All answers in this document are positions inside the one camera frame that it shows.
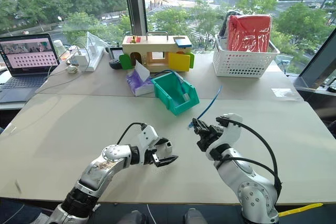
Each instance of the black mouse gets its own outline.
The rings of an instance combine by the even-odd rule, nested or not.
[[[111,68],[113,69],[122,69],[122,66],[121,66],[121,63],[120,63],[120,60],[110,60],[109,61],[109,65]]]

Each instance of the laptop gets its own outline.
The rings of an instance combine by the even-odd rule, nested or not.
[[[0,103],[28,101],[58,65],[49,34],[0,38],[0,54],[12,77],[1,87]]]

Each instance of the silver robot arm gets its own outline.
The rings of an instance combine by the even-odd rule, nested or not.
[[[58,205],[46,224],[85,224],[113,176],[130,165],[168,165],[177,159],[172,143],[158,137],[152,126],[142,125],[138,145],[109,145],[84,170],[62,204]]]
[[[278,193],[268,179],[257,174],[245,161],[221,161],[223,158],[242,158],[232,148],[240,136],[241,127],[233,123],[225,123],[225,119],[241,123],[243,118],[237,114],[226,114],[216,118],[221,126],[208,126],[205,122],[193,119],[194,132],[201,137],[197,145],[208,159],[215,161],[221,179],[236,194],[242,205],[245,223],[271,224],[277,223],[279,215],[275,209]]]

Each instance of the white plastic basket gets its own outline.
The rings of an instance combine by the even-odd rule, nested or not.
[[[280,51],[269,42],[272,52],[226,51],[227,40],[216,35],[213,65],[217,76],[261,77]]]

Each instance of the blue cable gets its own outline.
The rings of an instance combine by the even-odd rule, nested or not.
[[[219,90],[217,92],[217,94],[215,95],[215,97],[212,99],[211,103],[208,105],[208,107],[206,107],[206,109],[198,116],[197,119],[200,119],[204,114],[205,112],[207,112],[208,109],[210,109],[210,107],[212,106],[212,104],[215,102],[215,100],[217,99],[217,96],[219,95],[219,93],[221,92],[223,86],[220,86],[219,87]],[[189,128],[192,128],[193,127],[193,123],[191,122],[189,125]]]
[[[161,71],[161,72],[159,72],[159,73],[156,73],[154,76],[157,76],[158,74],[161,74],[161,73],[164,73],[164,72],[171,72],[171,73],[173,73],[173,74],[176,76],[177,81],[179,82],[179,84],[180,84],[180,86],[181,86],[182,93],[185,94],[186,92],[185,92],[185,90],[184,90],[184,88],[183,88],[183,86],[182,86],[182,83],[180,82],[180,78],[179,78],[179,76],[177,75],[177,73],[176,73],[175,71],[170,70],[170,69],[165,69],[165,70],[163,70],[163,71]]]

